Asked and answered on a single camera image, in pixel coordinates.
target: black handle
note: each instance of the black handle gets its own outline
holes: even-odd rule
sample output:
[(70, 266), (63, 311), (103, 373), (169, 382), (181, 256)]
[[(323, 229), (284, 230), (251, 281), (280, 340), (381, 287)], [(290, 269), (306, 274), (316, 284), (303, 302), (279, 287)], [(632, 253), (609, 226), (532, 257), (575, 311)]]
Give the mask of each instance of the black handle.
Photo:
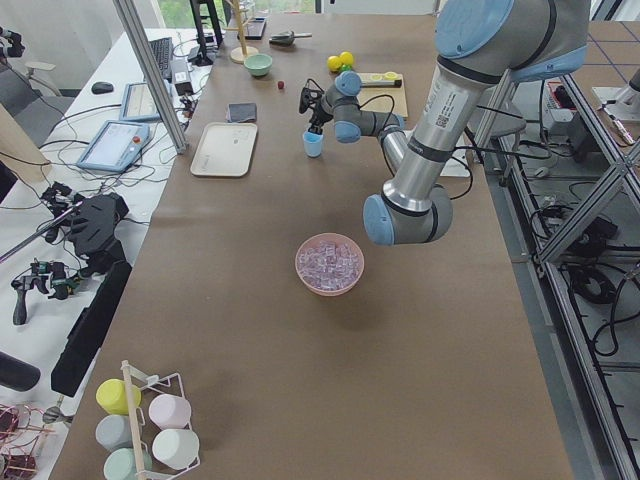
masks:
[(16, 290), (18, 293), (18, 301), (13, 311), (13, 324), (24, 325), (27, 323), (27, 290)]

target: pink bowl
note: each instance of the pink bowl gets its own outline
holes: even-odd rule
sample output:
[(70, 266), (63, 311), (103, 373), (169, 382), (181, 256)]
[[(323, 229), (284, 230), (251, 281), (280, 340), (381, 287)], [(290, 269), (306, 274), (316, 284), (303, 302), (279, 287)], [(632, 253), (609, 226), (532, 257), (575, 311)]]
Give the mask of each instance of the pink bowl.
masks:
[(358, 283), (364, 271), (364, 255), (349, 237), (321, 233), (300, 245), (295, 267), (309, 290), (324, 297), (335, 297)]

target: pink cup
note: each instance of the pink cup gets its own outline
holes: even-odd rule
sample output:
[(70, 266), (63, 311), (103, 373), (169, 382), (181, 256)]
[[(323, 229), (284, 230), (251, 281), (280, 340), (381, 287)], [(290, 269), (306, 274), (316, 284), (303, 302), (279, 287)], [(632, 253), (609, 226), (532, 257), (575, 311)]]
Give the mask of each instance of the pink cup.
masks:
[(149, 418), (161, 430), (184, 428), (191, 419), (191, 404), (186, 398), (163, 393), (151, 401)]

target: black cylinder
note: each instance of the black cylinder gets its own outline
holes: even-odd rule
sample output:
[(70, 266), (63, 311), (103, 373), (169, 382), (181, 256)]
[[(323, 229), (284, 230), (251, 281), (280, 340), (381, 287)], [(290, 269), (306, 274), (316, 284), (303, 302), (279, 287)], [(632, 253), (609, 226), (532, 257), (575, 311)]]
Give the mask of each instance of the black cylinder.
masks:
[(40, 370), (33, 365), (0, 352), (0, 385), (26, 392), (40, 380)]

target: yellow ball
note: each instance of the yellow ball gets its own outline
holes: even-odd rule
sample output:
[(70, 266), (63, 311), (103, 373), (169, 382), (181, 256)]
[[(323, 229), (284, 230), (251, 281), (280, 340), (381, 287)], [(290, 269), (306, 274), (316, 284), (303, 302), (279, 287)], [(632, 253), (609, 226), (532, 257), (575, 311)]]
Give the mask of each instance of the yellow ball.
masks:
[(349, 65), (351, 67), (353, 66), (353, 62), (355, 62), (355, 58), (353, 58), (353, 53), (351, 52), (342, 52), (340, 54), (340, 61), (343, 64)]
[(327, 58), (327, 67), (329, 67), (329, 70), (331, 70), (332, 72), (337, 72), (338, 70), (340, 70), (341, 66), (342, 60), (340, 60), (340, 57), (331, 55), (329, 58)]

